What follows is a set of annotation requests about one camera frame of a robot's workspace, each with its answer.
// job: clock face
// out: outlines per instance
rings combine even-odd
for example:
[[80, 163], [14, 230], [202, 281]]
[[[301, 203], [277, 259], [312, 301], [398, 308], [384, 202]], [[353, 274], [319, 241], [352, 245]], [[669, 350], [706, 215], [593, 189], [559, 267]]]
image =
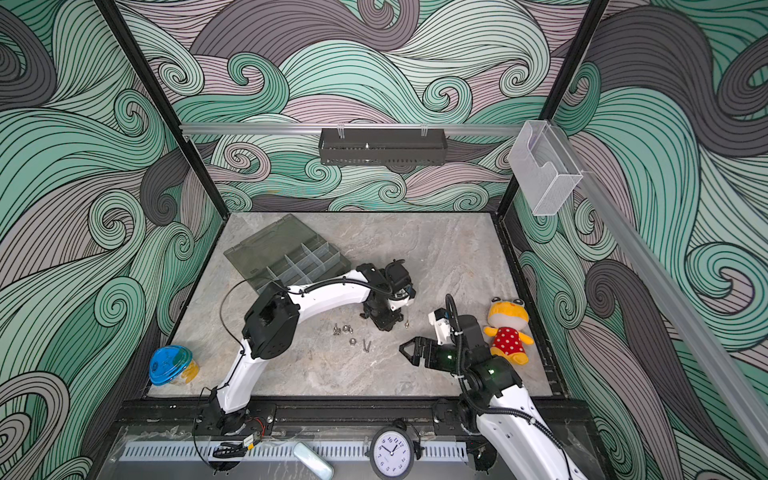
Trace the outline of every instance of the clock face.
[[373, 443], [370, 455], [371, 463], [386, 477], [407, 473], [413, 458], [410, 440], [397, 430], [384, 431]]

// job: black metal frame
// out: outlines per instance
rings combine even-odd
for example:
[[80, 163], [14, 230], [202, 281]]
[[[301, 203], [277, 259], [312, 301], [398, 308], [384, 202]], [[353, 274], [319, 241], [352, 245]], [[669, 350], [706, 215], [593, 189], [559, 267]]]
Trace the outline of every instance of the black metal frame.
[[115, 39], [117, 39], [120, 44], [125, 56], [136, 71], [139, 80], [141, 80], [141, 83], [147, 89], [147, 93], [149, 94], [152, 103], [154, 103], [157, 111], [160, 112], [160, 116], [174, 136], [184, 157], [189, 162], [192, 170], [197, 175], [197, 178], [200, 179], [208, 196], [214, 202], [214, 206], [219, 212], [219, 215], [226, 220], [229, 217], [230, 212], [227, 205], [224, 203], [224, 199], [221, 197], [221, 193], [219, 193], [216, 184], [214, 184], [214, 181], [210, 178], [210, 175], [205, 168], [205, 164], [203, 163], [203, 159], [200, 158], [197, 149], [192, 142], [185, 139], [184, 135], [181, 133], [181, 121], [166, 98], [165, 93], [160, 86], [160, 82], [158, 82], [154, 74], [152, 74], [149, 63], [147, 63], [144, 54], [141, 53], [139, 44], [128, 29], [128, 25], [125, 23], [125, 19], [123, 19], [123, 15], [121, 15], [117, 4], [115, 4], [113, 0], [94, 1], [101, 12], [101, 15], [104, 17], [104, 20], [107, 22], [107, 25], [109, 25], [110, 30], [112, 30]]
[[515, 251], [512, 249], [512, 242], [509, 239], [507, 227], [504, 225], [502, 218], [499, 215], [491, 214], [491, 218], [493, 220], [493, 226], [496, 229], [498, 241], [502, 245], [502, 250], [506, 257], [509, 272], [512, 274], [512, 281], [515, 282], [515, 289], [520, 298], [525, 302], [525, 310], [530, 317], [528, 326], [531, 328], [531, 332], [536, 341], [536, 348], [541, 357], [541, 364], [547, 374], [547, 380], [549, 381], [549, 386], [552, 390], [552, 396], [555, 398], [567, 397], [568, 386], [565, 384], [549, 335], [541, 321], [538, 308], [536, 308], [536, 301], [531, 295], [531, 291], [528, 288], [528, 282], [525, 281], [520, 263], [518, 263]]
[[600, 19], [603, 17], [609, 1], [591, 0], [589, 2], [587, 11], [581, 19], [581, 24], [578, 26], [576, 36], [571, 41], [571, 47], [565, 55], [563, 66], [560, 68], [558, 76], [552, 85], [552, 90], [547, 96], [547, 101], [544, 103], [544, 107], [538, 116], [539, 120], [551, 120], [554, 118], [554, 114], [557, 112], [566, 90], [571, 85], [571, 80], [576, 75], [579, 65], [581, 65], [581, 59], [587, 53], [589, 42], [592, 41], [592, 35], [598, 29]]

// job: aluminum rail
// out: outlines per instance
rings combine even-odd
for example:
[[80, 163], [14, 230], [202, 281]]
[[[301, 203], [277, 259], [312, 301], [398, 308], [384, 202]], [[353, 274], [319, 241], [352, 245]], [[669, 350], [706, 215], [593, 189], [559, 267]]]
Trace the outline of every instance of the aluminum rail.
[[278, 122], [204, 122], [181, 124], [184, 135], [320, 135], [324, 128], [441, 128], [446, 135], [514, 137], [522, 124], [290, 124]]

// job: red polka dot dress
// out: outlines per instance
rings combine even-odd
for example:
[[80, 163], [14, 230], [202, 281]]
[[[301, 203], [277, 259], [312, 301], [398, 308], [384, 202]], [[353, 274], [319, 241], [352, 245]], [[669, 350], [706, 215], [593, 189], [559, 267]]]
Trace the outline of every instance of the red polka dot dress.
[[496, 337], [491, 345], [491, 353], [505, 357], [507, 360], [518, 364], [528, 362], [528, 356], [525, 355], [523, 342], [520, 340], [520, 334], [517, 330], [503, 326], [498, 329]]

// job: blue jar lid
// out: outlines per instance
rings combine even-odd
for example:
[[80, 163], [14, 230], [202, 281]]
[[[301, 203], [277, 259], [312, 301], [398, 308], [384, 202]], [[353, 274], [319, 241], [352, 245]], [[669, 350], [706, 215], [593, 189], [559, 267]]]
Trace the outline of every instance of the blue jar lid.
[[159, 348], [149, 362], [149, 380], [153, 385], [165, 385], [182, 373], [190, 362], [192, 352], [186, 346], [169, 345]]

